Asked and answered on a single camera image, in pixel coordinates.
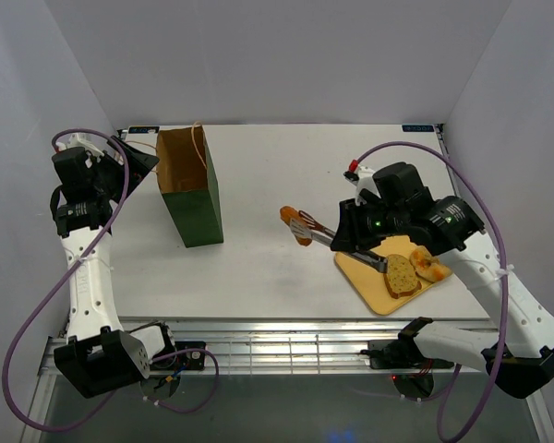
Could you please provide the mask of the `green paper bag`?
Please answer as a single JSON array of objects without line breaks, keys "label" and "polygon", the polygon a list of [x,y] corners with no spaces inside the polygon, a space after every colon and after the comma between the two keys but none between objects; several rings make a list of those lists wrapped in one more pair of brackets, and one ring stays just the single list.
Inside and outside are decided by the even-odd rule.
[{"label": "green paper bag", "polygon": [[172,223],[188,248],[221,244],[220,190],[202,123],[132,126],[126,140],[159,159],[135,194],[135,207]]}]

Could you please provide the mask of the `orange bagel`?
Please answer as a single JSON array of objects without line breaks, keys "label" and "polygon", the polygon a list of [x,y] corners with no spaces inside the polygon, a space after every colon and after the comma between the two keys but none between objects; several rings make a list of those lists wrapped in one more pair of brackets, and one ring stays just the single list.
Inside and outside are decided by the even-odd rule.
[{"label": "orange bagel", "polygon": [[417,246],[409,256],[409,261],[416,274],[422,279],[436,283],[449,278],[452,270],[432,256],[422,245]]}]

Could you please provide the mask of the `sliced seeded bread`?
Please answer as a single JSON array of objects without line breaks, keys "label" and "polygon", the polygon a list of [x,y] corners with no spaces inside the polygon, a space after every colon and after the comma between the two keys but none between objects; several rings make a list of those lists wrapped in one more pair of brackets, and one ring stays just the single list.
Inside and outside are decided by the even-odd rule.
[{"label": "sliced seeded bread", "polygon": [[384,273],[384,283],[394,299],[412,296],[421,290],[421,281],[409,259],[391,254],[387,256],[387,269]]}]

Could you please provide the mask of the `metal tongs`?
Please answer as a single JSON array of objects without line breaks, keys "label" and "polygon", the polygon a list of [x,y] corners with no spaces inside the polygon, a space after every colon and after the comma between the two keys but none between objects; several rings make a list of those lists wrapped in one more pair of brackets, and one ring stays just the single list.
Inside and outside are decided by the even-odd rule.
[{"label": "metal tongs", "polygon": [[387,258],[367,250],[359,250],[355,245],[349,244],[345,236],[340,238],[335,231],[316,221],[307,212],[302,210],[298,210],[298,212],[311,230],[312,242],[324,245],[330,251],[340,252],[353,258],[379,273],[384,274],[386,272]]}]

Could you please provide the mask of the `long brown bread roll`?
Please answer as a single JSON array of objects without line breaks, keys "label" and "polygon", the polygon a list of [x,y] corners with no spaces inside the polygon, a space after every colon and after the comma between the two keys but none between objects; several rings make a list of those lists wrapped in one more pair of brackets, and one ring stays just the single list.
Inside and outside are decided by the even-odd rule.
[{"label": "long brown bread roll", "polygon": [[281,207],[280,218],[289,227],[299,245],[309,246],[312,243],[311,230],[296,209],[290,206]]}]

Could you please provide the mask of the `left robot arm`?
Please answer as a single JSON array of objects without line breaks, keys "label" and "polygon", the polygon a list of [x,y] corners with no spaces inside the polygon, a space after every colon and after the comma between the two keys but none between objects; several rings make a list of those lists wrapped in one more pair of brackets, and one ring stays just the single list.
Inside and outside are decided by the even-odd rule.
[{"label": "left robot arm", "polygon": [[114,305],[111,276],[111,219],[156,167],[158,158],[119,137],[109,150],[82,133],[57,143],[52,161],[61,185],[50,209],[72,274],[66,344],[54,351],[57,369],[85,398],[150,376],[151,364],[164,369],[177,357],[169,328],[153,321],[125,330]]}]

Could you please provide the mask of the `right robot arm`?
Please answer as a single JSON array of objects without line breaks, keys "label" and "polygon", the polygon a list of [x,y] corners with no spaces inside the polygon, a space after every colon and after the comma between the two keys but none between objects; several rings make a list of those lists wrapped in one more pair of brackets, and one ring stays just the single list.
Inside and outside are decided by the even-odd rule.
[{"label": "right robot arm", "polygon": [[431,281],[435,265],[447,265],[483,307],[495,333],[472,332],[418,317],[395,341],[366,349],[387,368],[420,366],[426,360],[451,362],[486,372],[506,394],[524,399],[554,378],[554,316],[507,269],[497,236],[462,198],[435,199],[414,165],[396,162],[375,172],[353,162],[344,173],[355,196],[339,204],[340,219],[330,249],[377,271],[391,296],[405,298],[414,287],[394,288],[394,254],[376,246],[406,236],[426,259],[409,257],[411,277]]}]

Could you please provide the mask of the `yellow tray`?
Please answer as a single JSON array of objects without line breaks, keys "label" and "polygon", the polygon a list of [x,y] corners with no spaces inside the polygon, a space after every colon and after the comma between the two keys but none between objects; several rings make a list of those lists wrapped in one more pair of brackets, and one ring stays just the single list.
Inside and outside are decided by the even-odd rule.
[{"label": "yellow tray", "polygon": [[380,273],[341,252],[334,261],[367,306],[381,316],[395,312],[452,275],[448,266],[406,235],[390,237],[372,251],[391,260],[387,272]]}]

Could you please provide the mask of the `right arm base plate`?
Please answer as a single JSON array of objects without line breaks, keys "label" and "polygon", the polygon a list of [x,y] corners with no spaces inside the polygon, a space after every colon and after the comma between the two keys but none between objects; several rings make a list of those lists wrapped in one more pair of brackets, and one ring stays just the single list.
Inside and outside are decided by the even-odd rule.
[{"label": "right arm base plate", "polygon": [[367,348],[359,352],[369,361],[372,369],[414,369],[419,371],[432,369],[450,369],[454,363],[443,359],[424,357],[419,351],[412,350],[408,344],[397,339],[387,343],[369,341]]}]

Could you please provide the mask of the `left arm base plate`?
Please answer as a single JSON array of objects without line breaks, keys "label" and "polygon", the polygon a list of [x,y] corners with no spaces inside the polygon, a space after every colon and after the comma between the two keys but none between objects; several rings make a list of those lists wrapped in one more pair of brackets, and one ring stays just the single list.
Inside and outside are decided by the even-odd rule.
[{"label": "left arm base plate", "polygon": [[[154,355],[151,368],[160,371],[175,371],[178,369],[199,371],[205,368],[206,354],[201,349],[206,349],[205,341],[174,341],[167,344],[159,353]],[[164,355],[172,352],[184,351],[186,353],[171,355],[163,359]]]}]

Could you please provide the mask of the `aluminium rail frame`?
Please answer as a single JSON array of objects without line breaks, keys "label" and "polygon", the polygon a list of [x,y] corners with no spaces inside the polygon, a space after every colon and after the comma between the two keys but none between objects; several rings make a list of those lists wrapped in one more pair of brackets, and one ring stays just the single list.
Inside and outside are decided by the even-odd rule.
[{"label": "aluminium rail frame", "polygon": [[365,375],[374,370],[360,353],[397,338],[407,318],[359,320],[168,321],[178,341],[203,341],[222,376]]}]

